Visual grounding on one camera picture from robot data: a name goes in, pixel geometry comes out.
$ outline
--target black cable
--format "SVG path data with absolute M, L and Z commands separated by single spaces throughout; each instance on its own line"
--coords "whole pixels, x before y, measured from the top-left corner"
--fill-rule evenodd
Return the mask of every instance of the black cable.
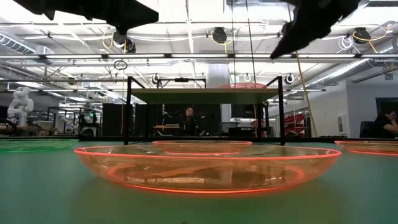
M 248 0 L 246 0 L 246 10 L 248 12 L 248 25 L 249 25 L 249 36 L 250 36 L 251 60 L 252 60 L 252 63 L 253 63 L 253 77 L 254 77 L 254 83 L 256 83 L 256 69 L 254 68 L 253 42 L 252 42 L 252 39 L 251 39 L 251 28 L 250 28 Z
M 234 88 L 236 88 L 236 57 L 235 57 L 235 30 L 234 30 L 234 1 L 231 1 L 232 14 L 232 53 L 234 54 Z

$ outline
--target ceiling light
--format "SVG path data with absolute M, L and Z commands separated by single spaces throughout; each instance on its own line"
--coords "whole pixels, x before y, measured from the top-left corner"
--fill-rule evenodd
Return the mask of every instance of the ceiling light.
M 46 55 L 48 59 L 91 59 L 102 58 L 101 55 Z
M 246 81 L 246 82 L 250 82 L 251 81 L 251 77 L 250 77 L 250 75 L 248 73 L 244 77 L 244 81 Z
M 291 85 L 294 82 L 294 76 L 290 73 L 287 76 L 285 76 L 285 83 L 286 85 Z
M 397 58 L 398 54 L 363 54 L 362 58 Z
M 269 58 L 270 54 L 236 54 L 235 57 L 237 58 Z
M 68 98 L 71 99 L 71 100 L 79 101 L 79 102 L 87 102 L 87 101 L 89 101 L 88 99 L 82 98 L 82 97 L 68 97 Z
M 173 58 L 226 58 L 228 54 L 172 54 Z
M 0 55 L 0 59 L 40 59 L 38 55 Z
M 44 86 L 34 82 L 16 82 L 16 84 L 32 87 L 32 88 L 43 88 Z
M 353 58 L 355 54 L 300 54 L 300 58 Z
M 118 95 L 117 93 L 113 93 L 113 92 L 111 92 L 111 91 L 106 92 L 105 94 L 106 94 L 108 97 L 113 98 L 113 99 L 116 99 L 116 100 L 122 99 L 122 97 L 121 97 L 120 95 Z
M 109 52 L 107 50 L 105 50 L 105 49 L 100 49 L 99 51 L 102 51 L 102 52 L 105 52 L 105 53 L 109 54 Z
M 47 92 L 71 92 L 73 90 L 43 90 L 43 91 L 47 91 Z
M 288 91 L 294 91 L 295 93 L 297 93 L 297 92 L 303 92 L 304 90 L 288 90 Z M 325 89 L 321 89 L 321 90 L 314 90 L 314 89 L 312 89 L 312 90 L 307 90 L 307 91 L 326 91 Z
M 164 58 L 164 54 L 113 54 L 109 58 Z
M 53 95 L 53 96 L 56 96 L 56 97 L 64 97 L 64 96 L 62 96 L 61 94 L 58 94 L 58 93 L 49 93 L 50 95 Z
M 87 92 L 87 91 L 104 91 L 104 90 L 95 90 L 95 89 L 93 89 L 93 90 L 86 90 L 86 89 L 79 89 L 79 90 L 77 90 L 77 91 Z

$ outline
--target person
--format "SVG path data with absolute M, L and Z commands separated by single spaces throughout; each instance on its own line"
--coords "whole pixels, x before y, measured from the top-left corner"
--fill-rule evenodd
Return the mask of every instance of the person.
M 374 121 L 372 137 L 394 139 L 393 133 L 398 132 L 396 119 L 396 112 L 394 110 L 384 110 Z
M 199 129 L 197 120 L 193 115 L 193 108 L 188 107 L 185 109 L 185 114 L 179 122 L 180 134 L 182 136 L 196 136 Z

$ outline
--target dark hair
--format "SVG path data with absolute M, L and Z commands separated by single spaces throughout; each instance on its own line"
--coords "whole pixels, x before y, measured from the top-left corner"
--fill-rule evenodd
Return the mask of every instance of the dark hair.
M 395 110 L 391 108 L 386 108 L 383 109 L 380 114 L 391 114 L 392 112 L 395 112 Z
M 193 109 L 193 106 L 188 106 L 185 108 L 185 111 L 187 111 L 187 109 L 191 108 L 193 112 L 195 112 L 195 109 Z

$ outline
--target green tabletop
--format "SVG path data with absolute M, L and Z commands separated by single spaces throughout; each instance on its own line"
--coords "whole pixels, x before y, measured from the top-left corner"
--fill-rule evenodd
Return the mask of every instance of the green tabletop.
M 115 142 L 79 142 L 75 146 Z M 334 144 L 301 143 L 337 149 Z M 344 152 L 295 189 L 197 197 L 128 189 L 93 175 L 72 149 L 0 154 L 0 223 L 398 223 L 398 157 Z

